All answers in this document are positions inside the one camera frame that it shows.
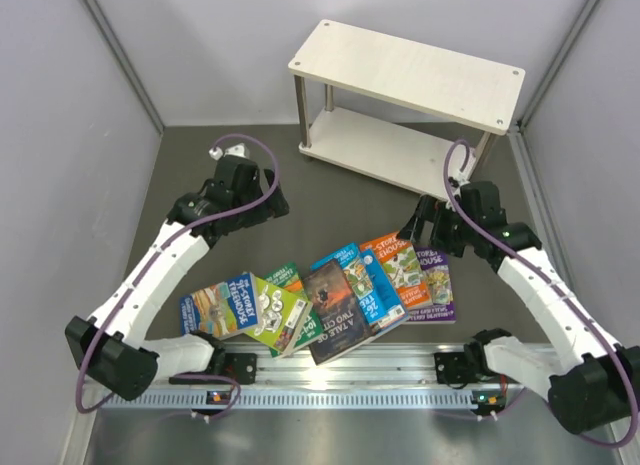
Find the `52-storey treehouse purple book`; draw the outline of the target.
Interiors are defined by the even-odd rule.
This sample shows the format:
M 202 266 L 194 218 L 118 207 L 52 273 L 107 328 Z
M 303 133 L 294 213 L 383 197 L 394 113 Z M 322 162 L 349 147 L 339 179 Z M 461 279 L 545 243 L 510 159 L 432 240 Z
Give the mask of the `52-storey treehouse purple book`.
M 405 324 L 455 323 L 456 309 L 447 256 L 429 247 L 417 247 L 416 255 L 426 278 L 432 304 L 412 310 Z

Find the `78-storey treehouse orange book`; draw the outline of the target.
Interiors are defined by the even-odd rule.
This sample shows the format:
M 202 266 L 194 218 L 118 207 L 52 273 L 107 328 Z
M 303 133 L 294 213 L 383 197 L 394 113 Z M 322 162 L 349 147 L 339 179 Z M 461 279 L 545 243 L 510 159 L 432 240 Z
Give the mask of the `78-storey treehouse orange book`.
M 431 306 L 431 294 L 415 249 L 410 241 L 397 235 L 394 231 L 361 243 L 359 249 L 374 253 L 408 311 Z

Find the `blue back-cover book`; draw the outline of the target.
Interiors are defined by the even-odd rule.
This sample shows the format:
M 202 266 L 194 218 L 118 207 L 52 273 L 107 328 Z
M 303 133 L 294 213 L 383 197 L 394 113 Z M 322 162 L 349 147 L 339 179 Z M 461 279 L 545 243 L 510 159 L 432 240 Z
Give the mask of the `blue back-cover book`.
M 378 320 L 374 327 L 375 337 L 379 338 L 404 324 L 409 319 L 409 313 L 374 252 L 366 249 L 361 252 L 361 258 L 379 302 L 385 309 L 384 317 Z

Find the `tale of two cities book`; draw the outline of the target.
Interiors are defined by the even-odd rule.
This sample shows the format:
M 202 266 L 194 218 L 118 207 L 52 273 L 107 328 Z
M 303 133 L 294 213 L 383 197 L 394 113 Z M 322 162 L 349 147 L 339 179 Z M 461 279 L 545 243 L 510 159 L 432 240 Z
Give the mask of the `tale of two cities book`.
M 303 287 L 322 326 L 320 338 L 309 345 L 316 366 L 326 365 L 373 339 L 373 328 L 336 259 L 312 271 L 303 279 Z

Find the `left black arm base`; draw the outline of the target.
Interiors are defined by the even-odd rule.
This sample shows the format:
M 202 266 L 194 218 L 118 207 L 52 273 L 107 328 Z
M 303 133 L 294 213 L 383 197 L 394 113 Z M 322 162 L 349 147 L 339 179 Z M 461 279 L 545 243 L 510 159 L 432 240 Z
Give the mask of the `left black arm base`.
M 255 382 L 257 355 L 217 351 L 203 371 L 185 372 L 168 379 L 172 385 L 227 384 L 224 378 L 240 385 Z

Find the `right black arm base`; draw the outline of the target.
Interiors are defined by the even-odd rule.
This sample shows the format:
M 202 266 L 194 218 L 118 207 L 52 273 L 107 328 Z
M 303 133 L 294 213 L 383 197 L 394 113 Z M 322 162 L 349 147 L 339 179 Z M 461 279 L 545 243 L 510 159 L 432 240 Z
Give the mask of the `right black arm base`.
M 436 352 L 433 358 L 438 384 L 460 390 L 470 384 L 480 382 L 463 352 Z

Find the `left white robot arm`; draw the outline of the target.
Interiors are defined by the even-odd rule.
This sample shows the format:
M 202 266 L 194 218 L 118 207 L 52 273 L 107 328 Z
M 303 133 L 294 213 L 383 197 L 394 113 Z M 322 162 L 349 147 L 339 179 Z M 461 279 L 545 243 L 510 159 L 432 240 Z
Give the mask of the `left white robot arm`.
M 196 374 L 214 382 L 226 359 L 210 332 L 149 341 L 147 331 L 173 290 L 231 232 L 288 213 L 277 168 L 261 170 L 238 155 L 218 159 L 212 178 L 178 198 L 152 245 L 111 297 L 64 334 L 81 377 L 131 401 L 155 381 Z

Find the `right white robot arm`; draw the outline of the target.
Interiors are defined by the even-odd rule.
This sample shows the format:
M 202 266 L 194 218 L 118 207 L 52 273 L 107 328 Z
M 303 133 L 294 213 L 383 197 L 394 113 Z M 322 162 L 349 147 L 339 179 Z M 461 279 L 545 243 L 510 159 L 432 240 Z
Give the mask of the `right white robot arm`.
M 465 346 L 469 374 L 483 382 L 495 375 L 516 380 L 544 399 L 572 434 L 627 418 L 633 437 L 639 425 L 638 347 L 623 346 L 588 315 L 533 230 L 508 221 L 496 185 L 466 183 L 448 193 L 446 200 L 421 196 L 399 238 L 417 242 L 430 223 L 431 248 L 452 257 L 471 248 L 516 293 L 555 351 L 549 357 L 503 329 L 483 330 Z

